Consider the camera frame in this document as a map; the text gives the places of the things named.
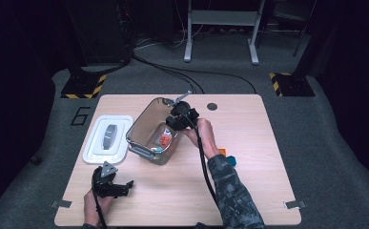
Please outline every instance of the camouflage sleeve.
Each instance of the camouflage sleeve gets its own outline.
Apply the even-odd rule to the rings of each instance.
[[[264,221],[235,168],[224,155],[208,160],[215,183],[216,203],[224,228],[265,228]]]

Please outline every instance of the yellow black hazard tape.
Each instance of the yellow black hazard tape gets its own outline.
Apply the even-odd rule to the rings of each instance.
[[[279,87],[277,81],[277,75],[291,75],[290,73],[270,73],[271,82],[273,83],[274,91],[276,92],[277,96],[283,96],[281,88]]]
[[[102,75],[98,78],[98,82],[93,88],[92,92],[87,92],[83,94],[74,93],[74,94],[61,94],[62,98],[96,98],[103,87],[103,83],[106,80],[106,75]]]

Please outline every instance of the small teal object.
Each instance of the small teal object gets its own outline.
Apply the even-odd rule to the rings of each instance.
[[[231,163],[232,166],[236,166],[236,158],[234,156],[227,156],[229,163]]]

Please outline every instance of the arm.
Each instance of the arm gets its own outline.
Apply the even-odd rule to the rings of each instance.
[[[98,197],[98,204],[104,215],[107,214],[111,203],[113,202],[113,197]],[[92,190],[90,190],[84,196],[84,224],[82,229],[94,229],[100,224],[100,217],[97,213],[97,208],[95,205],[94,195]]]
[[[247,188],[224,155],[213,156],[208,167],[215,183],[216,204],[224,228],[265,228]]]
[[[197,126],[215,183],[216,204],[222,216],[223,226],[225,228],[265,228],[249,191],[241,183],[235,168],[217,149],[211,122],[200,118]],[[194,130],[184,130],[183,133],[195,146],[198,146]]]

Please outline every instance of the clear plastic container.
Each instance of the clear plastic container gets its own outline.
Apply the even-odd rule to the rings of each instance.
[[[171,109],[166,98],[152,100],[126,134],[131,152],[157,165],[169,161],[182,137],[181,132],[166,125]]]

